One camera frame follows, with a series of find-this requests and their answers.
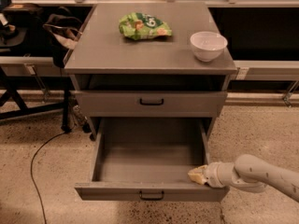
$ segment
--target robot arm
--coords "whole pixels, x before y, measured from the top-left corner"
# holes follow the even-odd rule
[[[299,174],[276,167],[252,155],[235,161],[212,162],[188,172],[190,179],[212,188],[232,186],[249,192],[262,192],[266,184],[299,202]]]

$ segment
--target white bowl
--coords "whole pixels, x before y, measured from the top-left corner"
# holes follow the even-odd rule
[[[219,57],[227,46],[224,36],[212,32],[199,32],[190,38],[194,55],[203,62]]]

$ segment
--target gray countertop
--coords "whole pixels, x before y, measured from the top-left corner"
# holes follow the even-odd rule
[[[167,22],[173,36],[140,41],[124,38],[119,19],[131,12],[150,14]],[[190,37],[200,31],[218,32],[203,2],[98,4],[65,70],[69,74],[235,73],[228,49],[209,63],[194,57]]]

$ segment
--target green chip bag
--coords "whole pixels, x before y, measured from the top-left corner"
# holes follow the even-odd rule
[[[120,32],[133,40],[152,39],[157,36],[172,35],[166,22],[151,15],[132,12],[120,19]]]

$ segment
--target drawer handle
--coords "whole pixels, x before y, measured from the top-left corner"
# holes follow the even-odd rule
[[[139,103],[141,105],[163,105],[164,99],[161,99],[160,101],[157,101],[157,102],[152,102],[152,101],[143,101],[141,98],[141,99],[139,99]]]
[[[164,198],[164,191],[161,192],[161,197],[159,197],[159,198],[145,198],[145,197],[142,196],[142,191],[140,190],[139,198],[142,201],[160,201]]]

